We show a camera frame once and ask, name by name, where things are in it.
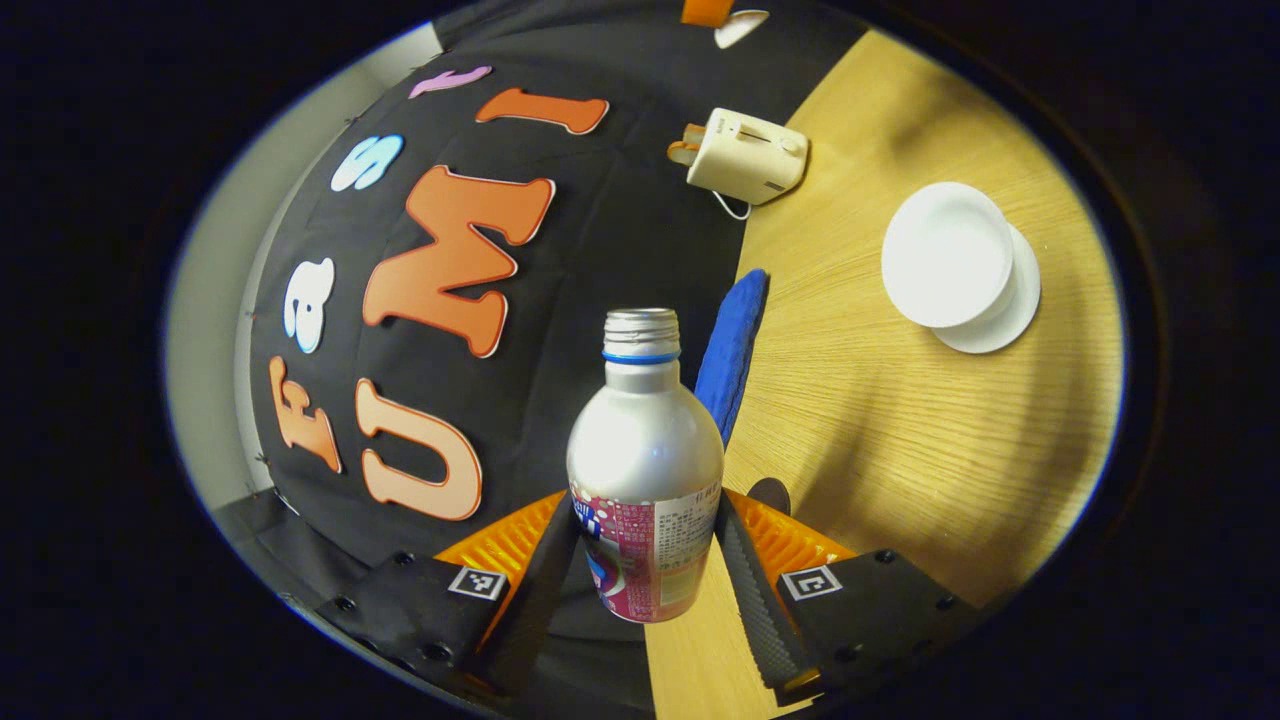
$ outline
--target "bottle label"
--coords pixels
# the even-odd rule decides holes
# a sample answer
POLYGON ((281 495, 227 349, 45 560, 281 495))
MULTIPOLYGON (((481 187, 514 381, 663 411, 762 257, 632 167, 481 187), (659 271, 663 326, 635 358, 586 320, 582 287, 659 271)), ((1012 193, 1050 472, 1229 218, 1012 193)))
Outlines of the bottle label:
POLYGON ((694 603, 716 532, 721 483, 673 500, 627 503, 571 486, 591 579, 620 618, 658 623, 694 603))

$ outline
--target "blue cloth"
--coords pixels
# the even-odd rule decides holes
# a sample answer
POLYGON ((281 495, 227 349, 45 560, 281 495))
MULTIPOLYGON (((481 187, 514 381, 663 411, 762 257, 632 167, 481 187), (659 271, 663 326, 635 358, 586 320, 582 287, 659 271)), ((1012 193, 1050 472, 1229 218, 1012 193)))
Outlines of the blue cloth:
POLYGON ((755 345, 755 331, 760 327, 768 287, 769 277, 756 268, 730 288, 716 315, 703 366, 698 370, 694 395, 710 410, 726 446, 737 419, 737 406, 742 402, 746 370, 751 364, 751 347, 755 345))

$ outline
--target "blue ring on bottle neck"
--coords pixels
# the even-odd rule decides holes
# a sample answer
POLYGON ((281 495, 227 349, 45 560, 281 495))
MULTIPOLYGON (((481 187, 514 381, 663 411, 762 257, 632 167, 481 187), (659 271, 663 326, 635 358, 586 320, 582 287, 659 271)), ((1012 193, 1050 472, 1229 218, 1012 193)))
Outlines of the blue ring on bottle neck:
POLYGON ((600 352, 600 355, 609 363, 617 363, 618 365, 662 365, 680 357, 678 351, 666 355, 609 355, 608 352, 600 352))

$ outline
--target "table surface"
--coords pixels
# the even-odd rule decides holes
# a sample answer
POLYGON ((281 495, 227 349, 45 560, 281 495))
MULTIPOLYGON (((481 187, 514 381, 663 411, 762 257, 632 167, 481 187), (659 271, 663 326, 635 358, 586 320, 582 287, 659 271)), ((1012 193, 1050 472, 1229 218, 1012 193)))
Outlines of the table surface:
MULTIPOLYGON (((1070 182, 997 104, 895 40, 859 40, 787 127, 805 179, 755 208, 737 277, 769 273, 724 487, 765 477, 858 552, 893 547, 974 605, 1064 539, 1111 447, 1124 378, 1105 242, 1070 182), (1041 306, 1012 345, 965 355, 897 313, 884 229, 915 190, 983 191, 1030 242, 1041 306)), ((771 717, 719 548, 699 601, 645 628, 658 716, 771 717)))

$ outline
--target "aluminum bottle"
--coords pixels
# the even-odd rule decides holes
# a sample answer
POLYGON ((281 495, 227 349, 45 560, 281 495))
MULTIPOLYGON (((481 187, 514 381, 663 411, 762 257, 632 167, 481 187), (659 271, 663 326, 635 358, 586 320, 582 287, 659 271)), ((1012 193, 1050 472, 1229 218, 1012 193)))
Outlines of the aluminum bottle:
POLYGON ((724 447, 710 413, 680 384, 673 310, 613 310, 604 387, 568 441, 573 511, 605 607, 669 620, 698 597, 719 505, 724 447))

